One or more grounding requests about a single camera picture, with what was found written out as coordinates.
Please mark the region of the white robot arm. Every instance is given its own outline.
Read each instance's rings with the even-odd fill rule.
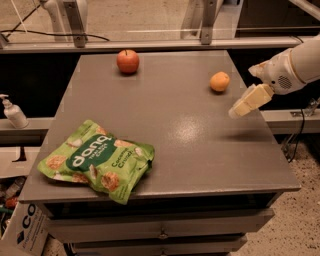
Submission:
[[[261,107],[271,101],[274,94],[288,94],[320,79],[320,36],[252,66],[249,72],[263,83],[248,87],[229,110],[231,118]]]

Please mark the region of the black cable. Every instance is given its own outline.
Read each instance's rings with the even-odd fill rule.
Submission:
[[[87,34],[87,33],[83,33],[83,34],[56,34],[56,33],[45,33],[45,32],[40,32],[40,31],[34,31],[34,30],[20,30],[20,29],[15,29],[15,30],[1,30],[0,33],[13,33],[13,32],[29,32],[29,33],[33,33],[33,34],[39,34],[39,35],[46,35],[46,36],[88,36],[88,37],[95,37],[95,38],[99,38],[99,39],[103,39],[105,41],[110,41],[108,38],[103,37],[103,36],[97,36],[97,35],[92,35],[92,34]]]
[[[291,36],[291,37],[298,39],[301,43],[304,43],[304,41],[299,36]]]
[[[294,148],[293,155],[292,155],[292,157],[290,157],[290,159],[289,159],[289,161],[288,161],[289,163],[292,162],[292,160],[294,159],[294,157],[295,157],[295,155],[296,155],[297,148],[298,148],[298,144],[299,144],[299,142],[300,142],[300,137],[301,137],[302,131],[303,131],[303,129],[304,129],[305,117],[304,117],[303,110],[300,109],[300,111],[301,111],[301,115],[302,115],[302,123],[301,123],[300,131],[299,131],[299,133],[298,133],[298,135],[297,135],[297,138],[296,138],[296,139],[297,139],[297,140],[296,140],[296,146],[295,146],[295,148]]]
[[[39,7],[40,7],[40,4],[38,6],[36,6],[26,17],[24,17],[22,19],[22,21],[25,21],[26,19],[28,19],[36,10],[38,10]],[[11,30],[15,31],[20,25],[21,25],[21,21]]]

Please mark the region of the white box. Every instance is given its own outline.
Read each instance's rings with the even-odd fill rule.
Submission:
[[[0,240],[0,255],[41,256],[48,236],[45,220],[36,205],[18,203]]]

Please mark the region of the chip bag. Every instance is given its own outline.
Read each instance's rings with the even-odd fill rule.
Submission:
[[[88,184],[127,204],[132,189],[150,170],[154,148],[117,139],[91,120],[86,120],[49,156],[38,170],[55,180]]]

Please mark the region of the soap dispenser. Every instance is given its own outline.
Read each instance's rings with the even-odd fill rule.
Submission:
[[[11,124],[17,128],[21,129],[28,125],[29,121],[20,109],[19,106],[12,104],[8,99],[9,95],[0,94],[2,103],[4,105],[4,114],[11,122]]]

